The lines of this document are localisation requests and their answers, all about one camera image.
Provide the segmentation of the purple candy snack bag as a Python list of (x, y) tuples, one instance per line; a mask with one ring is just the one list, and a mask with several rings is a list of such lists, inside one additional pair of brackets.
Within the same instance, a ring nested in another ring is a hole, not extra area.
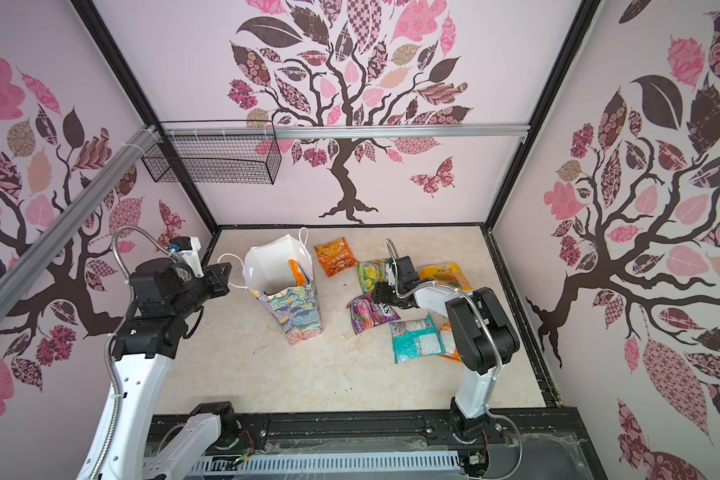
[(356, 335), (401, 319), (391, 306), (374, 302), (369, 294), (352, 299), (347, 304), (347, 309), (350, 312), (351, 326)]

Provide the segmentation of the patterned paper bag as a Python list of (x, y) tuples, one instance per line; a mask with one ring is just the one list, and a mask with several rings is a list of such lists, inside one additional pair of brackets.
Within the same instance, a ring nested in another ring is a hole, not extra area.
[[(323, 332), (320, 318), (314, 263), (308, 251), (309, 231), (302, 227), (296, 236), (286, 234), (268, 244), (254, 246), (241, 258), (223, 253), (218, 262), (232, 258), (239, 263), (248, 291), (277, 321), (291, 345), (314, 338)], [(296, 260), (310, 283), (295, 285), (288, 261)]]

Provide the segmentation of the orange white snack bag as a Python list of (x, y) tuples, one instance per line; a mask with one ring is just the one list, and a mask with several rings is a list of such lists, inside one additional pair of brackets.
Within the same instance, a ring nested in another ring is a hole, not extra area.
[(310, 283), (310, 281), (309, 281), (308, 277), (306, 276), (306, 274), (304, 273), (304, 270), (299, 265), (299, 263), (294, 259), (290, 259), (288, 261), (288, 264), (289, 264), (295, 285), (299, 286), (299, 287), (307, 286)]

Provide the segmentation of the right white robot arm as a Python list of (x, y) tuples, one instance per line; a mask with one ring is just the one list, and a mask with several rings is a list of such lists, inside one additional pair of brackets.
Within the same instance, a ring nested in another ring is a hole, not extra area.
[(372, 290), (374, 299), (434, 312), (450, 322), (464, 365), (460, 388), (451, 401), (450, 428), (456, 439), (474, 441), (497, 423), (490, 412), (491, 396), (504, 365), (520, 348), (512, 322), (492, 289), (463, 290), (422, 279), (408, 256), (388, 260), (385, 275)]

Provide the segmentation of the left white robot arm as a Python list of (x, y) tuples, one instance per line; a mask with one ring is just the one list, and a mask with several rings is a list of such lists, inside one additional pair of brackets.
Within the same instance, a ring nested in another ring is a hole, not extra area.
[(207, 301), (227, 295), (231, 266), (195, 272), (184, 262), (154, 259), (128, 277), (133, 298), (105, 349), (108, 393), (81, 479), (182, 479), (213, 444), (235, 440), (241, 425), (228, 401), (196, 406), (180, 430), (148, 461), (145, 449), (162, 385), (181, 341)]

